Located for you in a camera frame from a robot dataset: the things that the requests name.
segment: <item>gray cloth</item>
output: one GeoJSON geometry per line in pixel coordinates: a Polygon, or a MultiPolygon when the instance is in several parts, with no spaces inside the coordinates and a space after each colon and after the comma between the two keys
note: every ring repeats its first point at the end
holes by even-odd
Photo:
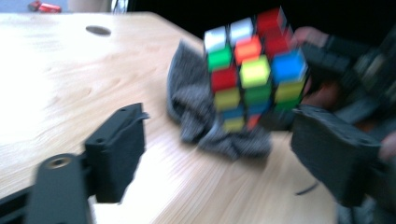
{"type": "Polygon", "coordinates": [[[266,157],[271,151],[271,135],[260,126],[238,133],[221,129],[205,58],[183,41],[169,69],[166,109],[169,117],[181,126],[181,140],[198,144],[202,150],[217,152],[232,160],[266,157]]]}

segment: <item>cube face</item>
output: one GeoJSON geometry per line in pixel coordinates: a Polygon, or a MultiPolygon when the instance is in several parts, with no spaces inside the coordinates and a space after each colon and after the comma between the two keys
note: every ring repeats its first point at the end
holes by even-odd
{"type": "Polygon", "coordinates": [[[300,103],[306,64],[282,8],[205,32],[214,106],[226,132],[300,103]]]}

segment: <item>person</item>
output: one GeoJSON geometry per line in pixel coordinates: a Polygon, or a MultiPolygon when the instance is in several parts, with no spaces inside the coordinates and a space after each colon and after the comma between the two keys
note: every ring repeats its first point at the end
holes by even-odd
{"type": "MultiPolygon", "coordinates": [[[[326,44],[329,34],[323,33],[320,30],[305,26],[298,28],[294,36],[297,40],[298,45],[303,43],[309,43],[319,48],[323,48],[326,44]]],[[[308,79],[303,92],[303,99],[301,104],[312,105],[320,108],[324,108],[329,111],[334,111],[337,102],[342,97],[342,89],[340,85],[334,81],[326,81],[320,85],[317,91],[309,93],[311,80],[308,79]]],[[[364,132],[370,131],[375,126],[374,120],[366,120],[354,124],[356,127],[364,132]]],[[[389,160],[396,156],[396,131],[389,133],[381,142],[381,148],[379,149],[378,158],[383,162],[389,162],[389,160]]],[[[340,224],[347,223],[361,223],[368,224],[373,223],[373,212],[375,207],[375,201],[371,198],[367,198],[359,208],[354,209],[354,217],[351,215],[349,208],[337,204],[337,222],[340,224]]]]}

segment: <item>wooden table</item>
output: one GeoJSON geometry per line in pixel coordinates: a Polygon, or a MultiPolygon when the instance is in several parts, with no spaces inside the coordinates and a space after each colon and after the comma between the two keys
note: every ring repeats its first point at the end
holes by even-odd
{"type": "Polygon", "coordinates": [[[334,204],[274,133],[265,160],[230,161],[182,144],[166,115],[166,78],[181,39],[202,41],[152,13],[0,15],[0,198],[34,183],[35,168],[82,143],[114,111],[143,103],[147,151],[122,204],[97,223],[333,223],[334,204]],[[110,36],[88,33],[101,25],[110,36]]]}

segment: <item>scrambled puzzle cube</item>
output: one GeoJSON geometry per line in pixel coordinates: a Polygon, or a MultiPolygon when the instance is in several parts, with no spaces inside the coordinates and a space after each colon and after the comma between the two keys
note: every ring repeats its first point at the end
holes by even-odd
{"type": "Polygon", "coordinates": [[[253,128],[262,113],[301,101],[306,64],[282,8],[205,32],[211,90],[222,128],[253,128]]]}

